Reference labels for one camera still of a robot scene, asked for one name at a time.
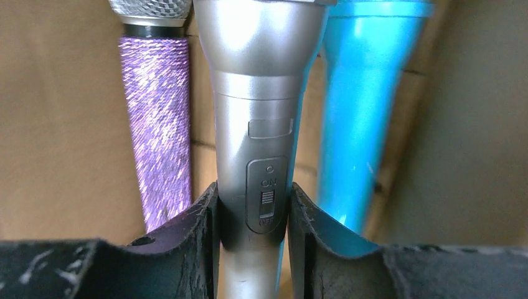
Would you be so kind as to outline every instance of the metal mesh grille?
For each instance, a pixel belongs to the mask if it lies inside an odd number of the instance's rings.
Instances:
[[[110,0],[112,9],[125,16],[185,19],[191,5],[191,0]]]

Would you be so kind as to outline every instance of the blue microphone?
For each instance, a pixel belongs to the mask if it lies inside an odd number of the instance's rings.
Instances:
[[[344,0],[330,10],[318,203],[356,233],[363,231],[401,69],[432,10],[426,0]]]

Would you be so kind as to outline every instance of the silver microphone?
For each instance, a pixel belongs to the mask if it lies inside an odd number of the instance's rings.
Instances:
[[[303,93],[333,0],[195,0],[214,90],[226,298],[276,298]]]

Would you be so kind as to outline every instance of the sparkly purple wrap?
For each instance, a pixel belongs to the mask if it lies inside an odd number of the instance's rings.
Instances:
[[[187,39],[120,40],[146,231],[191,204]]]

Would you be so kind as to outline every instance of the microphone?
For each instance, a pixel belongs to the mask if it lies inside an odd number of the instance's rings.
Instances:
[[[195,0],[214,91],[226,298],[276,298],[303,93],[333,0]]]
[[[358,234],[401,69],[432,10],[427,0],[344,0],[330,11],[318,205]]]
[[[121,66],[146,232],[192,202],[191,0],[110,0],[125,27]]]

